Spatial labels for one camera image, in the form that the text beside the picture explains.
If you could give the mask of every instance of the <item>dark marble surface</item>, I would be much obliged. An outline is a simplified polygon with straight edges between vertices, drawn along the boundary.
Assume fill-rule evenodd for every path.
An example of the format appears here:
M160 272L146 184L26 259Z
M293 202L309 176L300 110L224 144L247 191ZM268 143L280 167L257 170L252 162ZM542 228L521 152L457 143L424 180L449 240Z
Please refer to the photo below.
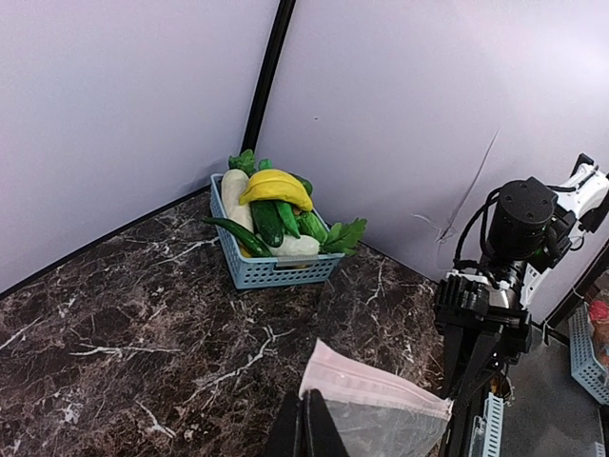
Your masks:
M0 455L260 455L316 338L434 390L433 284L361 246L324 284L237 291L208 193L0 302Z

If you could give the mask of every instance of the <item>white radish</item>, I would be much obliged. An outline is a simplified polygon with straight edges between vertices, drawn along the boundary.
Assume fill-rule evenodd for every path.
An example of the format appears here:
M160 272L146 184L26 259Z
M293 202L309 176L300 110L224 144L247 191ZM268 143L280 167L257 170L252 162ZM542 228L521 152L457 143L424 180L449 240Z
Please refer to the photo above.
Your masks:
M289 257L296 255L317 255L320 251L320 242L307 235L294 238L291 235L284 235L284 241L278 248L268 247L275 257Z
M249 178L240 169L230 169L222 177L222 204L225 207L226 217L241 224L249 231L254 231L254 221L251 217L249 204L239 205L239 197L247 189Z

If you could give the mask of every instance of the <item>green leaf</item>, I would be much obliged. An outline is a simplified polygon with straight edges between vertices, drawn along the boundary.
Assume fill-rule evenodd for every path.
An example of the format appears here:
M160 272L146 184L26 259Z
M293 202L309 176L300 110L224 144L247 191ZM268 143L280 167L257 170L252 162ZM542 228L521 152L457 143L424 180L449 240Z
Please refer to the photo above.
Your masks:
M365 231L366 219L356 219L351 224L336 223L327 234L327 240L322 246L322 251L328 254L344 252L353 255L354 248L360 242Z
M258 169L272 169L273 168L273 163L271 162L270 159L261 159L260 162L258 162Z
M240 169L247 176L251 176L256 172L256 158L252 149L244 150L241 155L228 157L229 169Z

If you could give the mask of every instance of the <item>green cucumber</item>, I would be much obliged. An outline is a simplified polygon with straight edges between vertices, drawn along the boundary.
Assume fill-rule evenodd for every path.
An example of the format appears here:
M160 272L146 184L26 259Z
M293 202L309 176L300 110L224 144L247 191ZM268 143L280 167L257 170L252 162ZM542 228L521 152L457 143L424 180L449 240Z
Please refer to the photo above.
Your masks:
M249 204L254 226L263 241L273 248L278 248L284 241L284 226L279 217L275 202L260 200Z
M256 235L235 221L231 221L230 219L222 219L219 217L207 217L203 220L203 222L228 230L254 257L273 256L266 245L256 238Z
M296 216L294 215L292 206L288 202L275 200L275 208L277 208L277 213L279 214L279 218L284 223L287 233L292 235L294 238L300 238L301 233L298 231L298 222L296 222Z
M311 184L311 182L309 180L304 179L302 176L299 176L298 174L294 174L294 173L289 173L289 174L291 174L292 176L294 176L296 179L298 179L301 182L301 184L303 185L304 190L306 190L307 194L310 195L311 193L313 193L313 185Z
M303 235L312 236L322 245L327 240L327 228L312 212L302 212L298 217L298 228Z

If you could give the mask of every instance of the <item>white wall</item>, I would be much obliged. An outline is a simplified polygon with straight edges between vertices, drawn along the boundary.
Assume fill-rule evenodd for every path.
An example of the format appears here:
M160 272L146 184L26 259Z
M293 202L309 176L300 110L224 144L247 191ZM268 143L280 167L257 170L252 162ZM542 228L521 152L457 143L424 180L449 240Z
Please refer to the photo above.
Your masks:
M460 232L489 190L563 181L584 150L609 171L609 4L297 2L258 152L313 181L329 220L369 219L366 241L433 279L437 241L474 179ZM572 253L533 307L542 319L609 236ZM477 257L475 236L466 253Z
M0 291L226 169L277 3L3 2Z

